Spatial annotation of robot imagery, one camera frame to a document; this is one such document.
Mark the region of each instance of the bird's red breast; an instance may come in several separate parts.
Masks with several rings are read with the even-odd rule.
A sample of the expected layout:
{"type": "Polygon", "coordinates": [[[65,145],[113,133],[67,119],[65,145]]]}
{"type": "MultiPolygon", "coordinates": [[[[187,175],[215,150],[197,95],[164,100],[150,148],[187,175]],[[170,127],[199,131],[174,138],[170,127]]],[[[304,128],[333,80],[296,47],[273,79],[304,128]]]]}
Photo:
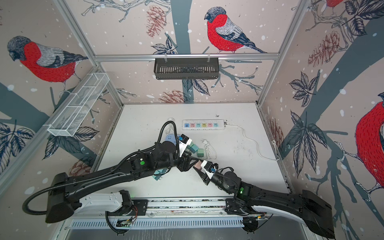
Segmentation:
{"type": "Polygon", "coordinates": [[[327,0],[327,6],[336,7],[342,1],[344,1],[344,0],[327,0]]]}
{"type": "Polygon", "coordinates": [[[64,82],[70,78],[76,67],[76,63],[70,63],[58,68],[45,68],[37,64],[41,57],[39,47],[34,42],[30,42],[24,46],[26,60],[20,61],[26,66],[36,77],[48,82],[64,82]]]}
{"type": "Polygon", "coordinates": [[[379,102],[356,126],[358,156],[380,185],[384,186],[384,152],[380,128],[384,123],[383,102],[379,102]]]}
{"type": "Polygon", "coordinates": [[[225,14],[218,15],[212,23],[207,22],[208,26],[208,39],[209,41],[221,51],[236,51],[237,49],[243,47],[244,45],[239,43],[233,43],[222,38],[216,32],[216,28],[224,26],[227,22],[228,16],[225,14]]]}

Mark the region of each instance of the robotic arm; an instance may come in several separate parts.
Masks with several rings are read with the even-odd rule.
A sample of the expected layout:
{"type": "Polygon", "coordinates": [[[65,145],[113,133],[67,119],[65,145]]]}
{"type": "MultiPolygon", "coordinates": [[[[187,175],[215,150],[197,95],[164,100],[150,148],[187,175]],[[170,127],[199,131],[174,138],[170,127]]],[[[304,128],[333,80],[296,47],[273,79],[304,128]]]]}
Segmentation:
{"type": "MultiPolygon", "coordinates": [[[[51,187],[38,191],[25,200],[22,206],[23,211],[32,215],[46,215],[47,223],[59,222],[75,212],[87,211],[90,202],[86,196],[95,191],[118,183],[152,176],[158,169],[167,168],[166,173],[168,173],[172,167],[177,167],[181,172],[185,172],[196,165],[194,169],[206,185],[212,182],[228,194],[234,194],[225,209],[228,214],[242,216],[261,212],[279,214],[306,224],[312,232],[320,236],[334,238],[332,208],[323,199],[307,190],[303,190],[303,194],[283,194],[242,182],[241,178],[233,172],[233,168],[218,169],[216,163],[202,161],[183,152],[185,146],[191,142],[183,134],[179,137],[179,141],[176,141],[176,146],[169,141],[160,143],[162,132],[168,124],[173,125],[175,139],[178,139],[175,123],[168,121],[161,128],[154,146],[133,152],[119,164],[108,169],[75,177],[68,177],[65,172],[57,174],[51,187]],[[29,202],[45,192],[48,192],[47,211],[29,209],[29,202]]],[[[109,196],[100,197],[106,197],[104,209],[107,211],[107,223],[109,223],[107,213],[123,215],[135,208],[128,191],[122,190],[120,195],[116,194],[115,199],[118,201],[108,201],[111,200],[109,196]]],[[[118,234],[126,232],[118,231],[111,225],[110,227],[118,234]]]]}

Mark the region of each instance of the gray floor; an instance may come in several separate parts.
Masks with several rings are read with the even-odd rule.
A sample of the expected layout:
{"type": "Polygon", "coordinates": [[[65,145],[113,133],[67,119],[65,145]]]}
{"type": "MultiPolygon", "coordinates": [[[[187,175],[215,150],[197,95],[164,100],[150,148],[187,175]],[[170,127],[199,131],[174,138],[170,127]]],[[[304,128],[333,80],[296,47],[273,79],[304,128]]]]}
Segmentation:
{"type": "Polygon", "coordinates": [[[300,223],[273,216],[255,234],[242,228],[177,228],[156,230],[131,230],[125,236],[116,236],[110,229],[72,230],[67,240],[306,240],[300,223]]]}

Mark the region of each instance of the bird head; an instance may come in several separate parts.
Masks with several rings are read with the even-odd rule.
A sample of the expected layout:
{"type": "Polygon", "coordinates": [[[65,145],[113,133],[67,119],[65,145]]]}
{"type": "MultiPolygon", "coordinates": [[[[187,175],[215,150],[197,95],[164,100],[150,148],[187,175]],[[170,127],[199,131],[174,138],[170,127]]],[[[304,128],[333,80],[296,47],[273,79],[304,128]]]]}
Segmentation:
{"type": "Polygon", "coordinates": [[[30,42],[31,40],[24,36],[16,36],[9,40],[7,48],[12,60],[20,59],[21,61],[25,61],[24,47],[30,42]]]}
{"type": "Polygon", "coordinates": [[[378,96],[381,97],[383,99],[383,101],[384,101],[384,93],[380,93],[378,96]]]}
{"type": "Polygon", "coordinates": [[[226,14],[227,12],[222,7],[213,7],[207,11],[204,19],[208,20],[210,23],[214,21],[214,19],[220,14],[226,14]]]}

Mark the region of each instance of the bullfinch illustration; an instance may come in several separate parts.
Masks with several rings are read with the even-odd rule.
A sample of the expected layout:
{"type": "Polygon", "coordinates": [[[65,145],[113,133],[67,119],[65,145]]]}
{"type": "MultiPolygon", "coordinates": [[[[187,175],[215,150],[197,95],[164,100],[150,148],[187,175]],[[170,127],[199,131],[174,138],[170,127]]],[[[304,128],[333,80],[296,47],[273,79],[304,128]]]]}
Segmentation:
{"type": "Polygon", "coordinates": [[[61,82],[64,90],[65,81],[75,75],[75,68],[80,61],[88,59],[79,54],[69,53],[60,48],[47,47],[24,36],[16,36],[8,42],[8,51],[12,60],[19,59],[35,76],[47,82],[61,82]]]}
{"type": "Polygon", "coordinates": [[[251,48],[260,53],[265,53],[257,48],[246,37],[243,30],[230,20],[224,8],[213,7],[209,9],[204,19],[208,20],[208,39],[219,49],[218,53],[221,51],[231,51],[234,53],[242,48],[251,48]]]}
{"type": "MultiPolygon", "coordinates": [[[[384,93],[378,95],[384,101],[384,93]]],[[[376,185],[370,190],[365,189],[361,183],[355,182],[366,193],[371,201],[371,193],[377,189],[384,188],[384,102],[379,102],[366,115],[364,115],[356,126],[357,154],[351,154],[344,150],[340,142],[343,158],[349,155],[359,159],[369,173],[376,179],[376,185]]]]}

